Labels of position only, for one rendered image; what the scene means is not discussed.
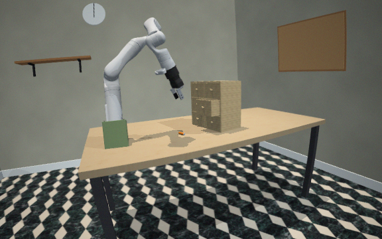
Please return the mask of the small wooden chest of drawers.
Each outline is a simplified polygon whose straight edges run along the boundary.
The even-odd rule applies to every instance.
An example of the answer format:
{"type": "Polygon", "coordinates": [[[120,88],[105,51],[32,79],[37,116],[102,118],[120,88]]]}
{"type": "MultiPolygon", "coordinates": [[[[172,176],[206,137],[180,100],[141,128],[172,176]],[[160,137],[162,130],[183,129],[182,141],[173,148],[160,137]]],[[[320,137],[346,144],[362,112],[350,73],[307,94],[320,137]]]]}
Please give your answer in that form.
{"type": "Polygon", "coordinates": [[[241,81],[200,81],[220,83],[220,133],[241,127],[241,81]]]}

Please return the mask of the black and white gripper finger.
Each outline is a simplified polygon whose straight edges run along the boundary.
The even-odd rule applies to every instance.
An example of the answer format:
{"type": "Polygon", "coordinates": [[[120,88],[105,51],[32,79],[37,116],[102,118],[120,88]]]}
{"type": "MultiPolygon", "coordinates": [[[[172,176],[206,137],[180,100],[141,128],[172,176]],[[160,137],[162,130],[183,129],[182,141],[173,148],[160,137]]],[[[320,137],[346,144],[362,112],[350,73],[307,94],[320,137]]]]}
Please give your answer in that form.
{"type": "Polygon", "coordinates": [[[179,98],[179,97],[178,97],[178,94],[177,94],[176,91],[175,91],[175,88],[170,89],[170,91],[172,92],[172,94],[173,94],[175,100],[176,100],[177,98],[179,98]]]}
{"type": "Polygon", "coordinates": [[[178,95],[179,95],[179,97],[180,97],[180,99],[182,100],[182,99],[184,99],[184,96],[183,96],[183,94],[182,94],[182,92],[181,92],[181,88],[183,88],[184,86],[181,86],[180,88],[178,88],[178,89],[176,89],[176,91],[178,92],[178,95]]]}

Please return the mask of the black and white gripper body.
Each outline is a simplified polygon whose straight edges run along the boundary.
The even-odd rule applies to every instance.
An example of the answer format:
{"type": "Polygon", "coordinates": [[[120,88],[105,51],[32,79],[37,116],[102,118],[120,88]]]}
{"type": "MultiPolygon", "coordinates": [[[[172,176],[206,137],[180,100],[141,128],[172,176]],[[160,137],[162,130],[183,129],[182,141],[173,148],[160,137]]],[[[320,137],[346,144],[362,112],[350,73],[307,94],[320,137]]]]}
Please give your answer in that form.
{"type": "Polygon", "coordinates": [[[169,79],[172,88],[180,88],[184,85],[182,79],[179,76],[179,71],[172,58],[160,63],[161,69],[156,70],[156,75],[165,74],[166,78],[169,79]]]}

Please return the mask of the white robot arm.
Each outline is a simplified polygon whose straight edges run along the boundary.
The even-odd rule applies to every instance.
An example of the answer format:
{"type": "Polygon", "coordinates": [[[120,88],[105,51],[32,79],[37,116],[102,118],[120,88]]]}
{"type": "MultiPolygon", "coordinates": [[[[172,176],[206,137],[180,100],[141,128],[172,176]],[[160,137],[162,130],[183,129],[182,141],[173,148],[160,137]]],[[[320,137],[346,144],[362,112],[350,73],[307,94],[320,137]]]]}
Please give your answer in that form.
{"type": "Polygon", "coordinates": [[[166,48],[157,50],[156,47],[165,43],[165,35],[160,31],[161,26],[153,17],[144,22],[148,35],[131,39],[121,52],[105,67],[103,73],[105,89],[105,115],[106,121],[122,120],[121,88],[119,74],[123,67],[147,45],[157,57],[159,63],[171,58],[166,48]],[[159,30],[159,31],[158,31],[159,30]]]}

